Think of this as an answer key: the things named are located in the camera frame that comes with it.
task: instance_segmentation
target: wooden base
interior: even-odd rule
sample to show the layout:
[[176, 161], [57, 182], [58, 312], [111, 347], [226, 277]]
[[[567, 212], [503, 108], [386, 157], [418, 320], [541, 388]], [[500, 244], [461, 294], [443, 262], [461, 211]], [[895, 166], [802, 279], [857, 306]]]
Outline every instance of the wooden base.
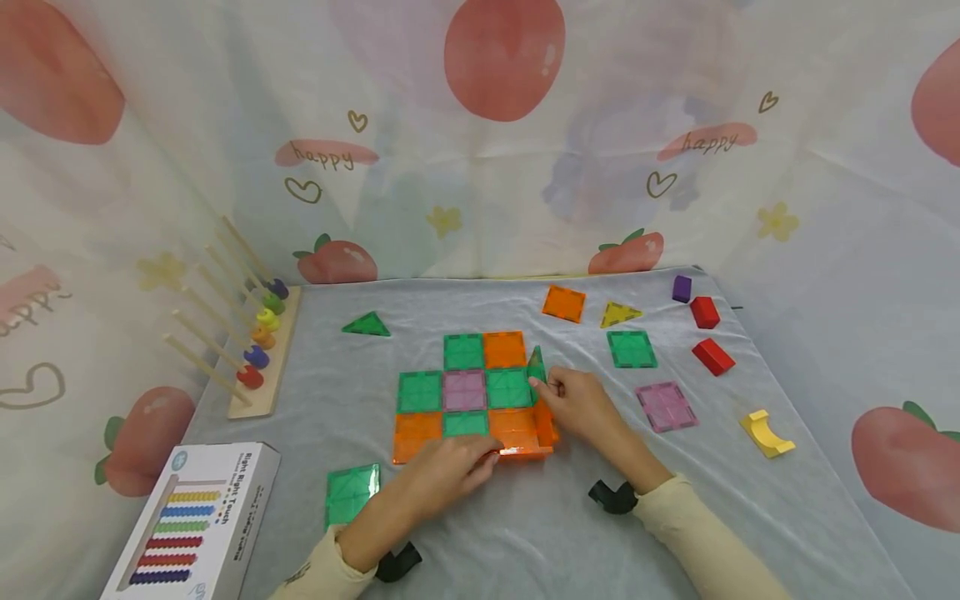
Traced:
[[300, 287], [290, 286], [290, 296], [283, 301], [287, 309], [280, 315], [280, 329], [274, 331], [276, 345], [267, 350], [270, 364], [261, 371], [263, 385], [255, 390], [249, 390], [239, 381], [234, 389], [243, 392], [252, 402], [252, 406], [244, 406], [236, 396], [230, 397], [228, 419], [250, 419], [252, 417], [268, 417], [274, 413], [276, 394], [280, 388], [280, 379], [287, 364], [287, 354], [290, 353], [290, 341], [294, 337], [294, 325], [297, 323], [297, 311], [300, 308]]

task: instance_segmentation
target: yellow arch block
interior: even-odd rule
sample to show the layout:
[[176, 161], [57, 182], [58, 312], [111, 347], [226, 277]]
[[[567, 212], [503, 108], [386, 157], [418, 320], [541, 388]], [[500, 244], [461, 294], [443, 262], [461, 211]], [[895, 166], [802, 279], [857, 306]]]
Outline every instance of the yellow arch block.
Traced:
[[751, 413], [740, 424], [767, 458], [777, 458], [797, 447], [793, 442], [780, 438], [770, 430], [770, 414], [767, 411]]

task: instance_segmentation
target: fabric backdrop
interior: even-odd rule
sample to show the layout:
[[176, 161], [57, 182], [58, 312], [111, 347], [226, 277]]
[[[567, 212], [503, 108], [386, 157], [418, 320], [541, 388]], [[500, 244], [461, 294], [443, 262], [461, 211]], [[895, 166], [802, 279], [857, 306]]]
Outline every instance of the fabric backdrop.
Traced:
[[950, 597], [958, 38], [946, 0], [0, 0], [0, 589], [106, 580], [227, 214], [295, 282], [702, 266]]

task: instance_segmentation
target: gray fabric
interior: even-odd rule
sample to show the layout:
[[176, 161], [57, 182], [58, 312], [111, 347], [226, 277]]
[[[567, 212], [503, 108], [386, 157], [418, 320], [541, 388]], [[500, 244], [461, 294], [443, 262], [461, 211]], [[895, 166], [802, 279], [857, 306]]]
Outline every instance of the gray fabric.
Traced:
[[[722, 323], [696, 327], [671, 299], [675, 275], [713, 296]], [[324, 533], [328, 471], [391, 464], [397, 374], [443, 368], [443, 336], [520, 329], [547, 366], [597, 372], [632, 427], [798, 599], [903, 600], [903, 584], [844, 491], [734, 312], [709, 276], [695, 269], [560, 279], [587, 293], [581, 324], [541, 314], [548, 281], [414, 279], [304, 288], [292, 354], [276, 413], [227, 420], [227, 395], [208, 386], [187, 433], [190, 443], [259, 440], [282, 454], [253, 550], [242, 598], [258, 599], [297, 570]], [[608, 300], [642, 310], [613, 329], [645, 329], [656, 369], [615, 369], [600, 318]], [[381, 338], [340, 328], [376, 310], [393, 332]], [[737, 361], [712, 376], [690, 349], [707, 334]], [[653, 433], [637, 386], [678, 381], [697, 427]], [[741, 429], [767, 409], [774, 430], [797, 444], [768, 460]], [[632, 516], [600, 510], [587, 491], [622, 477], [591, 448], [564, 436], [544, 463], [503, 465], [475, 496], [412, 541], [423, 556], [396, 584], [374, 582], [365, 598], [696, 598], [673, 557]]]

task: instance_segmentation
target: wooden stick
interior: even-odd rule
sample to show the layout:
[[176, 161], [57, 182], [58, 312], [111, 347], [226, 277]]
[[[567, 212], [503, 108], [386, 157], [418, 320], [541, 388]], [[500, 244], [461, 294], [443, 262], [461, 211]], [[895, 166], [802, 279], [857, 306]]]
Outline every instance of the wooden stick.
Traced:
[[247, 297], [247, 300], [253, 302], [254, 306], [259, 306], [260, 310], [266, 308], [266, 306], [263, 305], [263, 302], [251, 294], [250, 290], [247, 289], [247, 282], [244, 280], [244, 278], [240, 277], [239, 280], [234, 278], [233, 270], [219, 252], [217, 252], [212, 246], [204, 246], [204, 250], [206, 250], [206, 253], [210, 255], [210, 258], [213, 259], [213, 262], [217, 263], [217, 266], [224, 270], [224, 273], [227, 274], [230, 282], [237, 286], [241, 292], [243, 292], [243, 295]]
[[217, 230], [217, 239], [219, 239], [220, 243], [223, 244], [224, 248], [227, 249], [227, 255], [233, 260], [237, 261], [237, 263], [240, 265], [240, 270], [243, 271], [245, 276], [247, 276], [247, 279], [251, 280], [253, 285], [260, 290], [260, 294], [262, 294], [264, 297], [267, 294], [270, 294], [270, 291], [263, 287], [263, 283], [260, 283], [260, 277], [256, 276], [256, 273], [251, 271], [251, 268], [247, 266], [247, 261], [244, 260], [243, 256], [241, 256], [240, 253], [237, 252], [230, 244], [230, 241], [227, 239], [227, 235], [222, 231]]
[[184, 317], [183, 313], [181, 313], [179, 310], [175, 310], [173, 312], [173, 316], [174, 316], [174, 319], [179, 321], [181, 325], [189, 329], [190, 333], [200, 338], [200, 341], [206, 344], [208, 348], [210, 348], [217, 354], [220, 354], [224, 358], [224, 360], [226, 360], [232, 367], [234, 367], [238, 371], [244, 370], [244, 364], [242, 362], [238, 361], [237, 359], [227, 354], [227, 351], [225, 349], [220, 348], [220, 346], [216, 342], [214, 342], [212, 339], [210, 339], [210, 336], [206, 335], [202, 329], [200, 329], [195, 324], [190, 322], [189, 319]]
[[217, 293], [217, 296], [220, 297], [220, 300], [223, 300], [227, 303], [227, 306], [230, 307], [230, 310], [233, 312], [234, 317], [240, 319], [240, 323], [247, 324], [251, 322], [251, 316], [244, 312], [243, 306], [240, 305], [240, 302], [236, 301], [233, 296], [229, 294], [227, 290], [224, 289], [224, 286], [220, 285], [220, 282], [214, 278], [213, 274], [202, 264], [197, 263], [197, 273], [213, 288], [213, 291]]
[[247, 256], [250, 257], [250, 260], [253, 261], [253, 266], [256, 267], [256, 270], [267, 281], [273, 281], [275, 278], [273, 275], [271, 275], [270, 269], [267, 269], [267, 265], [260, 261], [259, 256], [256, 255], [256, 253], [253, 251], [253, 248], [251, 248], [250, 244], [247, 243], [247, 240], [240, 235], [240, 231], [237, 231], [237, 228], [233, 226], [233, 223], [230, 222], [230, 219], [228, 219], [226, 216], [222, 216], [220, 218], [223, 220], [224, 225], [227, 226], [227, 230], [230, 232], [230, 235], [233, 236], [237, 243], [240, 244], [240, 248], [242, 248], [244, 252], [247, 253]]
[[214, 371], [213, 368], [211, 368], [209, 365], [207, 365], [207, 364], [200, 358], [200, 356], [197, 356], [196, 354], [194, 354], [193, 352], [191, 352], [191, 351], [190, 351], [190, 348], [188, 348], [188, 347], [184, 346], [183, 344], [181, 344], [181, 343], [177, 340], [177, 338], [175, 338], [174, 336], [172, 336], [172, 335], [170, 335], [170, 334], [168, 333], [168, 334], [166, 334], [166, 335], [163, 336], [163, 341], [166, 342], [167, 344], [169, 344], [170, 346], [174, 347], [174, 349], [175, 349], [177, 352], [179, 352], [180, 354], [182, 354], [182, 355], [183, 355], [187, 360], [189, 360], [191, 363], [193, 363], [194, 365], [197, 365], [198, 367], [200, 367], [200, 370], [203, 371], [203, 372], [205, 372], [207, 375], [209, 375], [209, 376], [210, 376], [210, 379], [216, 381], [216, 382], [219, 383], [220, 385], [222, 385], [222, 386], [224, 386], [225, 388], [227, 388], [227, 391], [230, 392], [232, 395], [237, 396], [238, 398], [240, 398], [240, 401], [243, 402], [244, 406], [253, 406], [253, 403], [250, 402], [250, 399], [247, 397], [246, 394], [244, 394], [244, 393], [241, 392], [240, 390], [235, 389], [234, 386], [233, 386], [232, 384], [230, 384], [229, 381], [227, 381], [226, 379], [224, 379], [218, 372]]
[[250, 339], [249, 336], [244, 336], [237, 333], [237, 330], [233, 328], [233, 325], [231, 325], [226, 319], [217, 313], [217, 311], [213, 310], [213, 306], [207, 304], [206, 300], [201, 298], [199, 294], [188, 287], [181, 287], [180, 292], [184, 296], [187, 296], [194, 304], [200, 306], [201, 310], [206, 313], [206, 316], [216, 321], [217, 325], [222, 327], [234, 340], [237, 341], [237, 344], [246, 349], [253, 349], [253, 346], [250, 344], [250, 342], [245, 342], [245, 340]]

